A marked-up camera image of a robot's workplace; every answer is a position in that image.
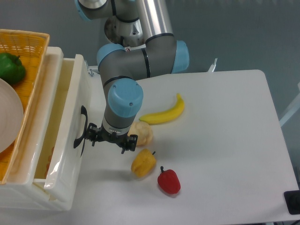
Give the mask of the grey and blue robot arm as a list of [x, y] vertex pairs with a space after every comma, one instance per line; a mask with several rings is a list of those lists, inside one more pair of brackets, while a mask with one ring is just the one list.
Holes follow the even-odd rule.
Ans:
[[84, 146], [89, 140], [134, 151], [139, 137], [129, 131], [143, 101], [138, 80], [186, 70], [188, 47], [175, 39], [163, 0], [77, 0], [75, 5], [86, 21], [115, 17], [123, 24], [138, 22], [144, 43], [129, 51], [123, 44], [115, 43], [98, 50], [97, 67], [106, 100], [102, 124], [85, 123], [73, 147]]

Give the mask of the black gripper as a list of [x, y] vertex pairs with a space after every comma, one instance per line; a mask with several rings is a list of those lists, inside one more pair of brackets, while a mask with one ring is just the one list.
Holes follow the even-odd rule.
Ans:
[[137, 144], [137, 135], [120, 135], [115, 131], [109, 133], [103, 126], [97, 127], [94, 123], [89, 123], [85, 132], [85, 139], [89, 140], [93, 147], [97, 142], [120, 143], [121, 154], [124, 154], [125, 151], [135, 151]]

